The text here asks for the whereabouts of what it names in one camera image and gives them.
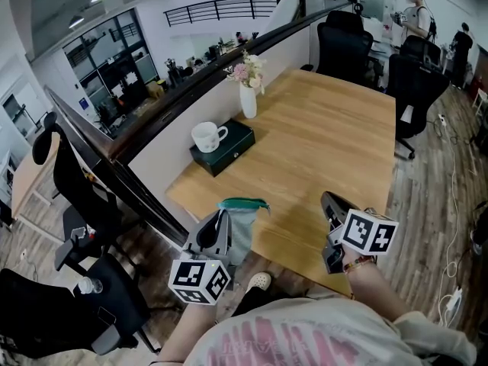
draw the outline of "wooden table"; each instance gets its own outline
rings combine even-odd
[[[258,96],[257,117],[237,119],[254,129],[256,144],[216,178],[190,164],[167,195],[199,218],[227,197],[265,199],[271,216],[258,212],[252,250],[350,294],[344,274],[327,274],[321,256],[329,224],[320,197],[333,191],[384,213],[395,147],[394,99],[328,76],[285,71]]]
[[[33,223],[21,213],[32,194],[39,198],[43,203],[51,205],[50,200],[37,191],[37,186],[42,182],[47,172],[52,169],[54,161],[56,160],[58,148],[59,135],[53,134],[51,148],[44,164],[36,164],[32,158],[32,153],[29,152],[18,166],[14,173],[14,182],[12,184],[12,218],[21,221],[42,236],[54,241],[56,244],[63,244],[62,240],[41,228],[36,223]]]

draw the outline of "person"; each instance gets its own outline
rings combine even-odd
[[[271,277],[260,273],[249,282],[233,317],[221,323],[215,325],[216,307],[189,304],[153,364],[475,362],[476,350],[466,335],[409,311],[372,259],[345,247],[343,265],[356,300],[338,294],[271,300]]]
[[[454,61],[452,69],[452,85],[461,89],[464,85],[464,73],[466,72],[467,54],[473,46],[473,39],[470,36],[470,28],[466,23],[461,25],[462,31],[454,36],[451,49],[454,50]]]
[[[408,7],[403,13],[406,21],[400,22],[403,26],[402,43],[410,35],[429,39],[432,35],[430,32],[431,15],[430,11],[424,5],[424,0],[406,0],[407,4],[414,4],[414,7]]]
[[[395,20],[395,22],[403,27],[401,44],[403,45],[410,35],[422,37],[431,42],[435,38],[435,27],[431,32],[431,13],[424,5],[424,0],[406,0],[407,4],[414,4],[414,7],[408,7],[403,14],[406,16],[406,21]],[[383,75],[378,81],[378,87],[385,92],[390,80],[390,62],[386,61],[383,67]]]

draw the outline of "water bottle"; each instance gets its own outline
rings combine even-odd
[[[104,289],[100,280],[88,277],[83,277],[78,282],[78,288],[82,294],[99,294]]]

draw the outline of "office chair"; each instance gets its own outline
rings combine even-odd
[[[131,279],[112,255],[103,255],[85,275],[99,279],[104,290],[81,294],[76,287],[73,295],[67,288],[38,284],[1,270],[0,347],[32,359],[74,349],[105,355],[116,348],[136,348],[137,332],[148,349],[157,353],[143,325],[151,312],[180,309],[148,308],[137,287],[139,275]]]
[[[343,28],[330,27],[327,23],[319,24],[317,31],[320,61],[316,72],[362,84],[373,36],[364,30],[349,32]]]
[[[476,136],[471,137],[470,143],[476,143],[480,148],[480,152],[485,156],[488,156],[488,108],[484,111],[481,118],[480,129]]]
[[[328,27],[340,28],[349,33],[362,34],[364,31],[361,16],[346,11],[331,11],[327,15],[326,25]]]
[[[88,256],[98,258],[113,246],[129,260],[133,267],[136,267],[129,255],[117,243],[116,238],[141,224],[142,220],[138,219],[122,225],[123,215],[117,207],[115,195],[85,177],[68,138],[56,123],[56,118],[54,112],[44,118],[45,130],[36,138],[32,156],[36,164],[43,164],[50,151],[52,135],[54,133],[60,135],[53,178],[60,194],[72,205],[63,214],[65,241],[70,239],[73,229],[86,228],[87,224],[96,231],[92,238],[87,234],[80,240],[79,248],[72,259],[81,262]]]
[[[408,36],[400,48],[400,55],[415,59],[428,69],[441,71],[441,49],[425,38]]]
[[[406,138],[421,133],[427,124],[427,111],[449,86],[449,79],[436,69],[409,56],[393,54],[390,57],[390,80],[387,95],[396,99],[395,139],[410,150],[409,159],[415,158],[415,149]],[[407,105],[413,106],[410,123],[401,120]]]
[[[89,350],[107,329],[64,287],[38,284],[3,269],[0,292],[0,347],[7,351],[37,359]]]
[[[12,210],[2,201],[0,201],[0,228],[3,227],[3,224],[7,226],[7,229],[10,230],[10,226],[12,225]]]
[[[373,36],[364,31],[361,17],[351,12],[332,11],[326,22],[318,25],[317,33],[320,60],[316,72],[363,84]],[[311,71],[313,66],[305,65],[301,69]]]

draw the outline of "white vase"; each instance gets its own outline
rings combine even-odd
[[[239,96],[244,116],[248,119],[254,118],[258,112],[254,88],[245,87],[242,83],[239,83]]]

